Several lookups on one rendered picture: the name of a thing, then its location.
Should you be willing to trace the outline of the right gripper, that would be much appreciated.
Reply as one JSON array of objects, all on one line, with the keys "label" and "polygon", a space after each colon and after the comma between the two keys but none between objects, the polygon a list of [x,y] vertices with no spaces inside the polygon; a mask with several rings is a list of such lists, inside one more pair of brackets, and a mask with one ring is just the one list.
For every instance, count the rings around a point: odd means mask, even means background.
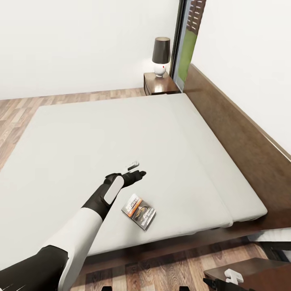
[{"label": "right gripper", "polygon": [[216,280],[203,278],[203,281],[216,291],[240,291],[242,289],[240,286],[225,282],[218,278]]}]

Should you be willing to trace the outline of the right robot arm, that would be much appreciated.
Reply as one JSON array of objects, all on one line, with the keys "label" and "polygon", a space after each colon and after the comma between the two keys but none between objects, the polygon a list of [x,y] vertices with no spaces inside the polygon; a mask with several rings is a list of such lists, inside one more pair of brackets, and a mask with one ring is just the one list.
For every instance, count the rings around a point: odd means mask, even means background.
[{"label": "right robot arm", "polygon": [[[243,278],[240,273],[228,269],[224,272],[225,276],[227,277],[226,281],[223,281],[221,279],[207,279],[203,278],[203,281],[209,285],[213,290],[216,291],[248,291],[240,286],[237,286],[238,283],[243,282]],[[253,289],[249,289],[249,291],[256,291]]]}]

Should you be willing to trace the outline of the hardback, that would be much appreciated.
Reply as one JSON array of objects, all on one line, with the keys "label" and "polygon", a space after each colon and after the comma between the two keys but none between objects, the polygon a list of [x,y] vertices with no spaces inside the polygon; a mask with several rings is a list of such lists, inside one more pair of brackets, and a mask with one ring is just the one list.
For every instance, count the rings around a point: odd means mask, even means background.
[{"label": "hardback", "polygon": [[141,229],[146,230],[156,210],[133,193],[128,202],[121,209]]}]

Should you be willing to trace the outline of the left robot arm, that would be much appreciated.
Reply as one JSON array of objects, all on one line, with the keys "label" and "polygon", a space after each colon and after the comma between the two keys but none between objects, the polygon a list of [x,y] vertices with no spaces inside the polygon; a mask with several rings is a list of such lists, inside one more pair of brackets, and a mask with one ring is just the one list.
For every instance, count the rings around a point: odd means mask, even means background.
[{"label": "left robot arm", "polygon": [[35,255],[0,270],[0,291],[67,291],[79,276],[89,250],[120,190],[142,180],[146,171],[123,166],[111,173],[80,210]]}]

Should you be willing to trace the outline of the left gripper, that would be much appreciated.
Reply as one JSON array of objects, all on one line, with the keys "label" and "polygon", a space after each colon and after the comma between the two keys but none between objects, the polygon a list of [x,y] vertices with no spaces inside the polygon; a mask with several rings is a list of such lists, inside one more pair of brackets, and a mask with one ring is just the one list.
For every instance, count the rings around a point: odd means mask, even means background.
[{"label": "left gripper", "polygon": [[146,175],[146,171],[139,171],[136,170],[133,173],[127,173],[126,174],[129,179],[130,179],[130,183],[128,186],[133,185],[135,182],[142,180],[142,177]]}]

